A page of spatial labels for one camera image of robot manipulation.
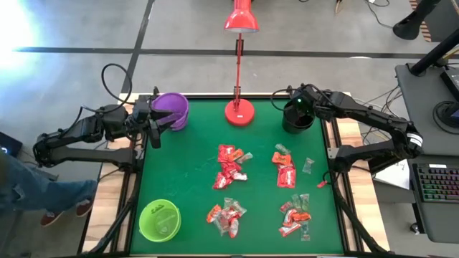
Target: lamp shade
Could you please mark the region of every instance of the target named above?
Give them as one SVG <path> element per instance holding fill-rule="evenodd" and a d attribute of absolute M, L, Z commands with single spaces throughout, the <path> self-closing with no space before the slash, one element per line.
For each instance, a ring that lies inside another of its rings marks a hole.
<path fill-rule="evenodd" d="M 224 29 L 231 32 L 258 32 L 257 19 L 251 9 L 251 0 L 235 0 L 235 10 L 228 16 Z"/>

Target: concrete floor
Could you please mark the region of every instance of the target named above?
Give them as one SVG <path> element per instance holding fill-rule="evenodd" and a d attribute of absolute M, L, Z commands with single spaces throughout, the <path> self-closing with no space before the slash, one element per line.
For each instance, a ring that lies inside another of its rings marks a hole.
<path fill-rule="evenodd" d="M 162 92 L 231 91 L 235 57 L 194 53 L 196 49 L 234 49 L 237 35 L 222 30 L 232 2 L 156 0 L 150 13 L 147 7 L 152 2 L 1 1 L 0 131 L 22 141 L 24 150 L 31 153 L 37 135 L 69 125 L 80 105 L 113 103 L 100 81 L 100 71 L 109 62 L 134 71 L 134 92 L 151 92 L 153 86 Z M 390 29 L 376 23 L 363 0 L 343 1 L 338 15 L 333 13 L 334 2 L 254 1 L 260 32 L 245 35 L 245 49 L 299 51 L 305 57 L 243 57 L 242 91 L 272 92 L 308 82 L 369 100 L 397 84 L 395 65 L 416 62 L 420 56 L 416 54 L 427 53 L 436 45 L 421 36 L 414 41 L 398 39 Z M 375 9 L 387 24 L 411 12 L 408 0 Z M 143 38 L 138 35 L 144 14 L 150 19 L 146 19 Z M 13 47 L 31 49 L 10 52 Z M 138 54 L 140 47 L 189 51 L 182 55 Z M 75 53 L 77 48 L 84 54 Z M 355 59 L 339 57 L 338 52 L 347 56 L 395 54 L 393 58 Z M 414 54 L 397 56 L 406 53 Z M 113 92 L 121 92 L 120 71 L 108 71 L 107 79 Z M 383 100 L 375 103 L 384 104 Z M 392 105 L 392 110 L 407 115 L 402 98 Z M 30 160 L 26 154 L 21 158 Z M 59 180 L 76 181 L 96 178 L 99 167 L 95 163 L 69 162 L 48 171 L 59 175 Z M 459 245 L 435 244 L 425 236 L 409 233 L 406 225 L 414 221 L 411 206 L 382 204 L 381 210 L 392 251 L 453 257 L 459 253 Z M 9 234 L 0 232 L 0 257 L 75 254 L 85 220 L 67 212 L 55 225 L 42 229 L 38 225 L 41 215 L 41 211 L 24 213 Z M 1 217 L 0 229 L 11 227 L 13 218 L 13 214 Z"/>

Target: green bowl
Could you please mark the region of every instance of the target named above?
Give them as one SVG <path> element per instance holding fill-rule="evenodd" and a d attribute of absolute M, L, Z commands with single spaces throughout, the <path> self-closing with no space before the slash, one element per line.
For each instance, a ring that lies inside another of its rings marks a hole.
<path fill-rule="evenodd" d="M 156 243 L 171 240 L 181 225 L 179 209 L 170 201 L 159 199 L 149 203 L 141 213 L 141 234 Z"/>

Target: red shoe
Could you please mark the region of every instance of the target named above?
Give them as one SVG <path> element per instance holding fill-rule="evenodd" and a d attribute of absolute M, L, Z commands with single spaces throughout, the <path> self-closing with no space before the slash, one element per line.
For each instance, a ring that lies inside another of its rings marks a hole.
<path fill-rule="evenodd" d="M 40 225 L 43 227 L 47 227 L 53 224 L 64 212 L 47 212 L 43 215 L 42 220 L 40 221 Z"/>
<path fill-rule="evenodd" d="M 77 203 L 77 216 L 82 217 L 86 215 L 93 208 L 93 200 L 84 200 Z"/>

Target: green mat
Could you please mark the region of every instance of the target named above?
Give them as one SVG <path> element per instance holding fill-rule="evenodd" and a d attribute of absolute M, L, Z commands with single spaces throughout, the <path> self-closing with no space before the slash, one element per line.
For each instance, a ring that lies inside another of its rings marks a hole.
<path fill-rule="evenodd" d="M 246 128 L 236 128 L 224 118 L 228 100 L 190 100 L 188 125 L 179 132 L 161 136 L 161 148 L 148 144 L 134 224 L 131 254 L 342 254 L 341 237 L 330 187 L 317 188 L 327 170 L 327 160 L 319 120 L 299 134 L 286 133 L 282 113 L 269 100 L 253 100 L 255 119 Z M 282 105 L 285 101 L 276 101 Z M 292 151 L 297 166 L 296 187 L 278 188 L 278 171 L 271 163 L 275 144 Z M 248 181 L 235 181 L 225 190 L 214 190 L 219 144 L 232 144 L 253 159 L 242 164 Z M 312 158 L 311 175 L 301 172 L 306 157 Z M 292 194 L 311 195 L 309 223 L 311 240 L 302 242 L 300 229 L 282 237 L 283 214 L 279 208 Z M 223 198 L 237 199 L 247 209 L 240 219 L 239 233 L 231 239 L 220 236 L 206 222 L 215 204 Z M 151 201 L 167 199 L 180 210 L 179 233 L 165 243 L 153 243 L 139 232 L 138 217 Z"/>

